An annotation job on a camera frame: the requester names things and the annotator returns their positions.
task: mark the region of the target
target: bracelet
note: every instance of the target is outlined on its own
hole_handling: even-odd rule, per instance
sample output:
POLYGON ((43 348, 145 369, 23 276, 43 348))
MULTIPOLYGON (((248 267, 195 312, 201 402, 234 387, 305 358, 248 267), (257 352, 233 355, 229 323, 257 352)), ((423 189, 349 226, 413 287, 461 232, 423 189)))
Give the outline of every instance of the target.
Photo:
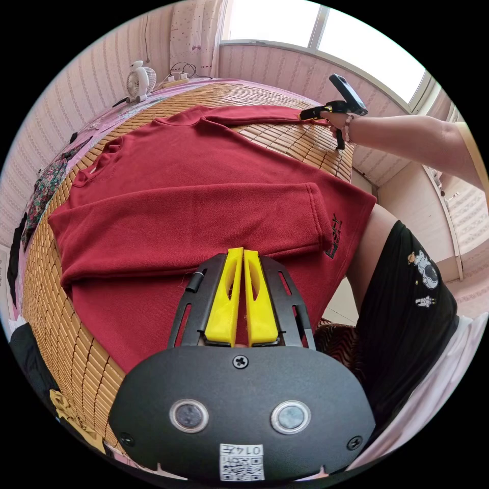
POLYGON ((347 143, 352 143, 354 144, 354 142, 350 139, 350 122, 354 119, 353 115, 350 114, 348 116, 348 118, 346 119, 345 121, 345 127, 343 128, 343 139, 347 142, 347 143))

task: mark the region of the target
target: bamboo mat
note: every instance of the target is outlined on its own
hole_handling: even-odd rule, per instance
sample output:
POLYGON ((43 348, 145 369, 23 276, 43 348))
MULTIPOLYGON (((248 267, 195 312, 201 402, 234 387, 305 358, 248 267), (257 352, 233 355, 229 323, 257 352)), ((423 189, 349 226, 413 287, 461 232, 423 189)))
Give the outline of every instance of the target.
MULTIPOLYGON (((60 287, 61 262, 47 219, 68 198, 78 171, 89 167, 108 141, 156 117, 168 117, 197 104, 308 107, 300 99, 273 90, 222 83, 175 95, 141 111, 91 148, 68 174, 39 222, 26 264, 22 314, 31 324, 47 367, 77 415, 123 453, 107 419, 124 373, 80 322, 60 287)), ((323 126, 253 124, 233 130, 270 150, 321 168, 342 180, 351 180, 352 146, 346 143, 344 151, 336 151, 336 141, 323 126)))

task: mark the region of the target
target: power strip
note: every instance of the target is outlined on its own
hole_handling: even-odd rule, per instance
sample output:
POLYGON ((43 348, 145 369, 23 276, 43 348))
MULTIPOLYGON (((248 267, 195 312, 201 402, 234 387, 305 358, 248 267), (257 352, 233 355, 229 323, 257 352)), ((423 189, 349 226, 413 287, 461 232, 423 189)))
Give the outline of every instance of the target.
POLYGON ((164 83, 160 88, 168 88, 168 87, 173 87, 174 85, 180 85, 182 83, 188 83, 190 80, 188 78, 184 78, 183 80, 175 80, 175 81, 169 81, 167 83, 164 83))

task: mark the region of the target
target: white fan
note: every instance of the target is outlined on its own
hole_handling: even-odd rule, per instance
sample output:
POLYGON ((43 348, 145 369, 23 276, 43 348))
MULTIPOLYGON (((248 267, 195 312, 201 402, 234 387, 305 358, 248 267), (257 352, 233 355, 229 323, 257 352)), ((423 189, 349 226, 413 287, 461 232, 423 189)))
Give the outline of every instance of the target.
POLYGON ((148 98, 148 93, 156 85, 156 73, 152 68, 143 66, 142 61, 135 61, 131 65, 132 71, 127 77, 127 103, 142 102, 148 98))

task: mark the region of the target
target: window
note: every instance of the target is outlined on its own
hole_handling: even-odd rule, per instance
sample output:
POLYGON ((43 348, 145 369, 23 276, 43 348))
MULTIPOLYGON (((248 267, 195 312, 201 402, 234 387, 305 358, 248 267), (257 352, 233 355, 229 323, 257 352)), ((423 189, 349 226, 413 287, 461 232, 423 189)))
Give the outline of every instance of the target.
POLYGON ((358 66, 408 103, 425 72, 399 44, 338 10, 330 9, 318 49, 358 66))
POLYGON ((226 39, 260 39, 307 47, 320 5, 306 0, 232 0, 226 39))
POLYGON ((431 83, 425 68, 390 38, 350 15, 307 0, 228 0, 223 42, 251 40, 343 62, 381 89, 387 87, 410 112, 431 83))

